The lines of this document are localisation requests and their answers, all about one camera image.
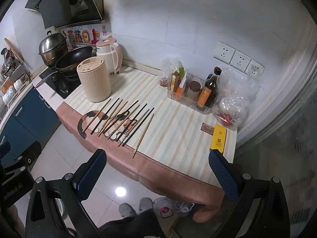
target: orange bottle label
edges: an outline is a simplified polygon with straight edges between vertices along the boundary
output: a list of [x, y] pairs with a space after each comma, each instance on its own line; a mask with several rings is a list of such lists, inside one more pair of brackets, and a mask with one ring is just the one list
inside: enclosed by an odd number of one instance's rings
[[205, 105], [210, 94], [211, 94], [211, 90], [207, 87], [204, 87], [203, 91], [201, 92], [197, 100], [197, 105], [202, 108]]

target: chopstick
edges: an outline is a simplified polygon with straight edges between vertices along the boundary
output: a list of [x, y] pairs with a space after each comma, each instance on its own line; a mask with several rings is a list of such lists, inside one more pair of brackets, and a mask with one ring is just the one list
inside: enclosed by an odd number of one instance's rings
[[137, 130], [140, 128], [140, 126], [144, 123], [144, 121], [146, 120], [146, 118], [149, 117], [149, 115], [152, 113], [152, 111], [154, 110], [154, 107], [151, 109], [151, 111], [146, 115], [146, 117], [143, 119], [143, 121], [135, 128], [134, 132], [128, 137], [128, 139], [124, 142], [124, 144], [122, 145], [123, 147], [126, 145], [126, 143], [131, 139], [131, 137], [137, 132]]
[[93, 119], [89, 122], [89, 124], [86, 126], [86, 128], [83, 130], [83, 132], [85, 132], [88, 127], [93, 123], [93, 121], [98, 117], [98, 115], [102, 112], [102, 110], [106, 107], [106, 105], [110, 102], [111, 98], [108, 100], [107, 103], [105, 103], [105, 105], [98, 111], [98, 113], [93, 117]]
[[112, 104], [112, 106], [105, 112], [104, 116], [100, 119], [100, 121], [97, 123], [97, 125], [94, 127], [94, 129], [91, 131], [91, 135], [95, 132], [99, 124], [104, 120], [104, 118], [107, 116], [107, 113], [111, 110], [111, 108], [118, 102], [120, 98], [118, 97], [117, 100]]
[[104, 128], [104, 126], [107, 124], [107, 122], [109, 122], [109, 119], [111, 118], [111, 116], [114, 114], [114, 112], [117, 110], [117, 108], [119, 107], [119, 105], [122, 103], [123, 99], [120, 100], [119, 104], [114, 108], [114, 110], [112, 111], [112, 113], [109, 115], [109, 117], [107, 118], [107, 120], [104, 122], [104, 124], [102, 125], [101, 129], [98, 132], [98, 137], [101, 135], [102, 133], [102, 129]]
[[133, 117], [133, 119], [129, 122], [129, 124], [124, 128], [123, 132], [121, 132], [121, 134], [119, 135], [119, 137], [117, 138], [116, 141], [118, 141], [121, 138], [121, 136], [124, 134], [124, 132], [126, 132], [126, 130], [130, 127], [130, 125], [133, 123], [133, 121], [137, 118], [137, 116], [142, 112], [142, 110], [146, 106], [147, 106], [147, 103], [140, 109], [140, 111], [137, 112], [137, 114]]
[[[138, 102], [138, 100], [136, 100], [127, 110], [125, 110], [122, 114], [125, 115], [126, 113], [129, 113], [129, 110]], [[102, 133], [106, 133], [106, 131], [108, 131], [117, 121], [119, 121], [119, 118], [117, 118], [111, 125], [109, 125], [108, 127], [106, 126]]]
[[139, 148], [139, 146], [140, 146], [140, 144], [141, 144], [141, 142], [142, 142], [142, 140], [143, 140], [143, 137], [144, 137], [144, 135], [145, 135], [147, 129], [148, 129], [149, 126], [150, 126], [150, 123], [151, 123], [153, 117], [154, 117], [154, 114], [152, 114], [152, 116], [151, 116], [149, 122], [147, 123], [147, 126], [145, 127], [145, 129], [144, 129], [144, 131], [143, 131], [143, 133], [142, 133], [142, 136], [140, 137], [140, 139], [139, 139], [139, 141], [138, 141], [138, 143], [137, 143], [137, 146], [136, 146], [135, 149], [134, 149], [132, 158], [134, 158], [135, 154], [137, 153], [137, 149]]
[[140, 119], [137, 120], [137, 122], [132, 125], [132, 128], [128, 131], [128, 133], [124, 136], [123, 140], [120, 142], [119, 146], [126, 140], [126, 138], [129, 136], [130, 132], [137, 126], [137, 124], [143, 119], [143, 117], [148, 113], [149, 109], [146, 110], [146, 112], [140, 117]]
[[117, 111], [113, 114], [113, 116], [110, 118], [109, 117], [109, 121], [104, 125], [104, 128], [101, 130], [101, 132], [99, 133], [99, 136], [103, 133], [105, 133], [105, 129], [107, 128], [107, 126], [112, 122], [112, 120], [120, 113], [120, 111], [122, 110], [123, 107], [126, 106], [126, 104], [128, 103], [128, 101], [126, 101], [120, 108], [117, 109]]
[[108, 138], [107, 138], [108, 140], [109, 140], [110, 137], [121, 127], [121, 125], [124, 124], [124, 122], [126, 121], [126, 119], [128, 119], [128, 118], [135, 112], [135, 110], [138, 109], [139, 106], [140, 106], [140, 105], [138, 105], [136, 108], [134, 108], [134, 109], [132, 110], [132, 112], [129, 113], [128, 116], [124, 118], [124, 120], [121, 122], [121, 124], [120, 124], [119, 126], [117, 126], [116, 129], [108, 136]]

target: frying pan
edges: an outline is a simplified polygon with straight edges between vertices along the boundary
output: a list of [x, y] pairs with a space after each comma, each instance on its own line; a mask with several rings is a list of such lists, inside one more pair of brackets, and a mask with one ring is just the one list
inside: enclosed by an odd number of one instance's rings
[[90, 58], [92, 53], [93, 53], [93, 47], [90, 47], [90, 46], [78, 47], [71, 50], [67, 54], [63, 55], [56, 62], [55, 68], [57, 70], [47, 75], [34, 88], [38, 88], [42, 86], [50, 76], [52, 76], [53, 74], [56, 74], [57, 72], [62, 72], [62, 73], [73, 72], [74, 74], [77, 73], [76, 69], [78, 64], [80, 64], [83, 60]]

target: blue cabinet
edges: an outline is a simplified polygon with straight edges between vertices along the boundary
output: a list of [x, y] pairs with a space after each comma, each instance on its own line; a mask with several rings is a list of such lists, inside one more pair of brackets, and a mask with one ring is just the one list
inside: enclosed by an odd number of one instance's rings
[[40, 141], [42, 148], [61, 124], [54, 110], [34, 88], [14, 110], [13, 117]]
[[34, 135], [11, 116], [0, 134], [1, 144], [8, 141], [11, 150], [7, 155], [1, 155], [1, 157], [3, 157], [1, 161], [3, 162], [6, 158], [17, 158], [37, 140], [38, 139]]

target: electrical outlet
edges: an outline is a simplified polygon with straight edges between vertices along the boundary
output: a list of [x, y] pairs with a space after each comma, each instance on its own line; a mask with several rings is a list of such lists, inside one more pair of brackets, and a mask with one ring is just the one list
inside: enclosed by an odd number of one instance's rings
[[250, 75], [252, 78], [260, 78], [264, 71], [264, 66], [259, 64], [258, 62], [251, 60], [247, 69], [245, 70], [245, 73]]
[[229, 63], [234, 52], [235, 52], [234, 48], [227, 46], [223, 44], [222, 42], [218, 42], [215, 48], [214, 57], [218, 58], [221, 61]]
[[240, 71], [245, 71], [250, 61], [250, 57], [236, 50], [232, 57], [230, 65], [232, 65], [234, 68], [239, 69]]

